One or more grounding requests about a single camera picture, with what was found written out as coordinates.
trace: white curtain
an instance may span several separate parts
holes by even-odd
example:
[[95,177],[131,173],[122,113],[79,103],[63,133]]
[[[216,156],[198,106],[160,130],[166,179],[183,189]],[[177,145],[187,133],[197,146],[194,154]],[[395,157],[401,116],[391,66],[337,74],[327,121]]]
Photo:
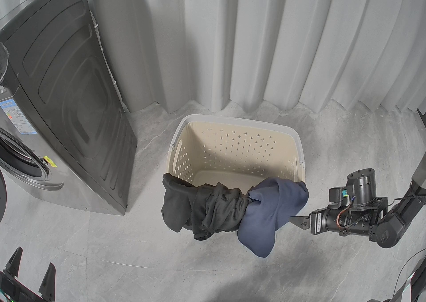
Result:
[[[0,0],[0,16],[25,0]],[[89,0],[130,111],[426,112],[426,0]]]

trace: floor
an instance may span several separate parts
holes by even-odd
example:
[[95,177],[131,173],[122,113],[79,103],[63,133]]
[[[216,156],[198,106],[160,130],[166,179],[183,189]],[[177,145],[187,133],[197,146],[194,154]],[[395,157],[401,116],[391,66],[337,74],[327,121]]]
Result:
[[[6,179],[8,205],[0,223],[0,263],[24,249],[19,278],[38,291],[49,262],[57,269],[56,300],[68,301],[347,301],[390,298],[405,261],[426,247],[423,209],[399,244],[382,249],[364,237],[312,236],[291,224],[276,233],[274,250],[257,258],[235,233],[195,241],[162,220],[162,174],[172,135],[190,113],[210,113],[189,102],[168,115],[159,105],[130,114],[138,149],[125,216],[79,211],[37,200]],[[230,102],[219,114],[294,128],[306,160],[308,204],[327,205],[330,187],[350,172],[373,167],[377,194],[402,196],[426,150],[417,113],[345,111],[334,101],[319,114],[299,104],[280,111],[263,102],[252,115]],[[404,280],[421,255],[402,274]]]

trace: navy blue cloth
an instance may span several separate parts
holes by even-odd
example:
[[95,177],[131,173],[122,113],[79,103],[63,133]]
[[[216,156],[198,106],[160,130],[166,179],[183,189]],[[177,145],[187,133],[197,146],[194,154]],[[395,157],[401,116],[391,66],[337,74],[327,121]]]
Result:
[[255,255],[267,257],[275,243],[275,231],[288,223],[309,198],[304,182],[269,177],[248,191],[249,203],[238,228],[238,240]]

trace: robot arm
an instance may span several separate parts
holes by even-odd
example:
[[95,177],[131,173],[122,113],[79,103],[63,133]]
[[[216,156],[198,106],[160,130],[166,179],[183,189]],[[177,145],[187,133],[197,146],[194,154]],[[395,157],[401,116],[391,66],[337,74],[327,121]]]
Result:
[[348,175],[345,187],[329,190],[326,208],[309,216],[290,217],[290,222],[311,234],[338,232],[341,236],[364,235],[379,246],[397,244],[412,220],[426,204],[426,154],[413,174],[407,193],[389,212],[388,198],[376,196],[375,172],[371,168]]

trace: black cloth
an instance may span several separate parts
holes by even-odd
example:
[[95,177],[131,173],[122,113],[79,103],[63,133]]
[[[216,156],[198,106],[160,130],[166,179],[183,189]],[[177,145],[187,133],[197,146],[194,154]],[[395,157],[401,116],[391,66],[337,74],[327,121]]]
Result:
[[169,229],[179,232],[183,227],[192,230],[194,239],[203,241],[213,233],[235,231],[252,199],[239,188],[194,185],[166,173],[166,189],[162,215]]

